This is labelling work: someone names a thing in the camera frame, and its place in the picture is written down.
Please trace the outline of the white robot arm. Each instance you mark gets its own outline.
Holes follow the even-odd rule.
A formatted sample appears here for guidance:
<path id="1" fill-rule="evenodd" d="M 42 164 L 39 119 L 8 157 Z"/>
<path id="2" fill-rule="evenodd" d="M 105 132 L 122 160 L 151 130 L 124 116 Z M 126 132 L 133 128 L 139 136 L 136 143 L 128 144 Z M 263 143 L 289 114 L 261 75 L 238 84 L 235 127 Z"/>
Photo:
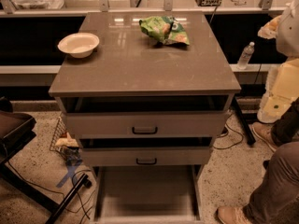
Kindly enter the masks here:
<path id="1" fill-rule="evenodd" d="M 276 49 L 286 60 L 271 65 L 257 118 L 274 123 L 299 97 L 299 0 L 291 1 L 281 15 L 260 28 L 258 36 L 276 39 Z"/>

